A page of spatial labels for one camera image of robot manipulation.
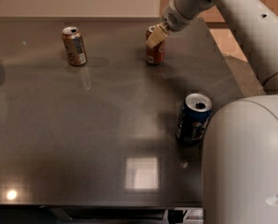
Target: blue soda can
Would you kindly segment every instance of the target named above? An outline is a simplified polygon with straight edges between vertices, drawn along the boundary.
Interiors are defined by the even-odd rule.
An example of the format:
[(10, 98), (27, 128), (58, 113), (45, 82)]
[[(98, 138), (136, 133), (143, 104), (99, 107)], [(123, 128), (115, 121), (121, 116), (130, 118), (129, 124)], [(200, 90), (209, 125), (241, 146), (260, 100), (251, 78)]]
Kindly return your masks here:
[(212, 113), (211, 100), (201, 93), (191, 93), (181, 106), (176, 138), (186, 145), (198, 144)]

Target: soda can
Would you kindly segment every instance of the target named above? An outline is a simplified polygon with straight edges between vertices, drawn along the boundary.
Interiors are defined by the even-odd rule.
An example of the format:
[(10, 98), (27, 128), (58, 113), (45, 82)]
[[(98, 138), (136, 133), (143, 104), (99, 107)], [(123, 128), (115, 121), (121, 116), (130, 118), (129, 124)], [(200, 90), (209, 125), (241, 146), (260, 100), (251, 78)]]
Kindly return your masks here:
[[(149, 26), (146, 31), (146, 40), (152, 34), (156, 26)], [(165, 41), (160, 42), (156, 47), (150, 49), (146, 46), (146, 62), (149, 64), (160, 64), (164, 60)]]
[(71, 65), (79, 66), (86, 63), (87, 57), (83, 38), (77, 27), (68, 26), (63, 29), (63, 43), (68, 62)]
[(179, 112), (176, 138), (185, 145), (199, 144), (212, 113), (211, 100), (201, 93), (186, 97)]

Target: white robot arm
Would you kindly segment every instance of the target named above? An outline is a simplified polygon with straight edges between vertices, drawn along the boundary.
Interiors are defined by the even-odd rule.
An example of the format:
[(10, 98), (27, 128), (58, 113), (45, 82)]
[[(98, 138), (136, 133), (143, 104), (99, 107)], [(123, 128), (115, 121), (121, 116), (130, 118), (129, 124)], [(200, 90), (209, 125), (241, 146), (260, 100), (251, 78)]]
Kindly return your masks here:
[[(265, 91), (278, 94), (278, 17), (258, 0), (172, 0), (162, 31), (182, 30), (213, 4)], [(220, 109), (206, 131), (202, 161), (206, 224), (278, 224), (278, 95)]]

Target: table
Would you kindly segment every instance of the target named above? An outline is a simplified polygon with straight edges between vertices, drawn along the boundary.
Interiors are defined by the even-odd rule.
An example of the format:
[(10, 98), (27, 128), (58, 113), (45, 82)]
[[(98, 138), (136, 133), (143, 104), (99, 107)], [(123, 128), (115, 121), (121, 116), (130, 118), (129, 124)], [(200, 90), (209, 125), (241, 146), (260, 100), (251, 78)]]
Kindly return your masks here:
[[(0, 204), (202, 207), (202, 146), (176, 142), (180, 105), (201, 92), (215, 113), (243, 96), (201, 19), (146, 64), (157, 22), (0, 22)], [(67, 25), (86, 65), (67, 62)]]

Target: table top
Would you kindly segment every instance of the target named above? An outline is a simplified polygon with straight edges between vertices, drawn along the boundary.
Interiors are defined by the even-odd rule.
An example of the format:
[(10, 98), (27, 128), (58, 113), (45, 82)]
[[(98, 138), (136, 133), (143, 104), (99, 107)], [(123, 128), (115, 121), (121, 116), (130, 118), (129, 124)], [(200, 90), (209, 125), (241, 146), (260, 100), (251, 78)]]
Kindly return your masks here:
[[(216, 112), (242, 94), (203, 20), (158, 66), (151, 24), (0, 22), (0, 204), (202, 206), (202, 149), (174, 137), (180, 105), (201, 92)], [(67, 25), (86, 65), (68, 64)]]

